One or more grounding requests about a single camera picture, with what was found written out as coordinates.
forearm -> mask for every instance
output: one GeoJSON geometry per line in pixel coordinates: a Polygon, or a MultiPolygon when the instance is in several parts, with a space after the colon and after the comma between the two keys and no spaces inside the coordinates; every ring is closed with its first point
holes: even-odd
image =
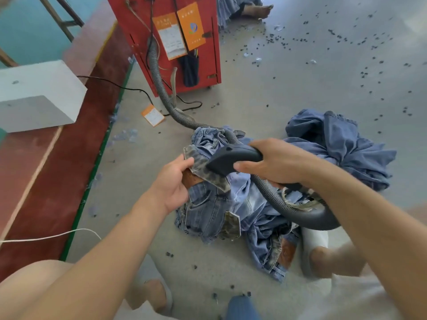
{"type": "Polygon", "coordinates": [[[328,203],[401,312],[424,318],[427,227],[334,166],[318,168],[307,185],[328,203]]]}
{"type": "Polygon", "coordinates": [[[144,199],[21,319],[112,319],[164,220],[144,199]]]}

person's left hand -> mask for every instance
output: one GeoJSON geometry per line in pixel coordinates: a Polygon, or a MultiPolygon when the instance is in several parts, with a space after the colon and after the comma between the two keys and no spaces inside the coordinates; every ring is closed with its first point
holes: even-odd
{"type": "Polygon", "coordinates": [[[152,209],[167,215],[188,200],[188,191],[182,184],[182,172],[194,164],[194,158],[184,159],[179,155],[163,166],[156,180],[143,197],[150,201],[152,209]]]}

pile of clothes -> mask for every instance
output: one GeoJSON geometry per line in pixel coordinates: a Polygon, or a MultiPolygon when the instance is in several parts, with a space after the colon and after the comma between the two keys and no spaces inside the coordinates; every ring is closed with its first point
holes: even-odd
{"type": "MultiPolygon", "coordinates": [[[[244,144],[252,140],[242,131],[234,133],[244,144]]],[[[331,111],[302,110],[289,121],[286,133],[286,142],[343,168],[372,189],[388,188],[391,175],[386,166],[396,151],[361,137],[355,121],[331,111]]],[[[189,188],[189,200],[176,210],[175,225],[205,243],[243,234],[256,266],[283,281],[298,243],[298,226],[271,207],[249,174],[221,177],[206,168],[209,158],[228,144],[223,130],[198,128],[191,142],[184,156],[194,157],[190,170],[204,181],[189,188]]],[[[298,204],[304,199],[300,192],[286,193],[287,202],[298,204]]]]}

black handheld tool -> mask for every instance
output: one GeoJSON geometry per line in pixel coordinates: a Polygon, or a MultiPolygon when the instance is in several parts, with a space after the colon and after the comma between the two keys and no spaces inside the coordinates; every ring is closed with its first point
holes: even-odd
{"type": "MultiPolygon", "coordinates": [[[[238,161],[248,160],[251,162],[260,162],[263,160],[262,153],[254,147],[244,144],[228,144],[225,147],[218,149],[211,157],[206,167],[212,172],[227,176],[230,173],[236,172],[233,164],[238,161]]],[[[300,183],[281,184],[293,191],[301,191],[303,186],[300,183]]]]}

hose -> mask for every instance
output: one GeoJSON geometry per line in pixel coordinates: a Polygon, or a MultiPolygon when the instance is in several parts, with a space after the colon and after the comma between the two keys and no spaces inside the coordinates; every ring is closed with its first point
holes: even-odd
{"type": "MultiPolygon", "coordinates": [[[[209,124],[201,124],[196,121],[192,121],[174,107],[168,93],[164,88],[162,77],[160,75],[156,42],[151,43],[148,52],[148,61],[150,64],[149,67],[154,86],[156,87],[157,93],[166,110],[168,110],[170,116],[179,124],[193,130],[197,129],[198,127],[217,128],[209,124]]],[[[230,130],[224,130],[224,136],[230,144],[240,143],[236,135],[230,130]]],[[[338,220],[335,218],[334,214],[322,198],[317,196],[316,200],[323,205],[323,210],[311,210],[307,212],[297,210],[287,206],[283,198],[269,182],[261,179],[257,175],[251,175],[251,180],[255,183],[261,194],[271,204],[271,206],[289,221],[295,222],[304,228],[314,230],[332,230],[340,226],[338,220]]]]}

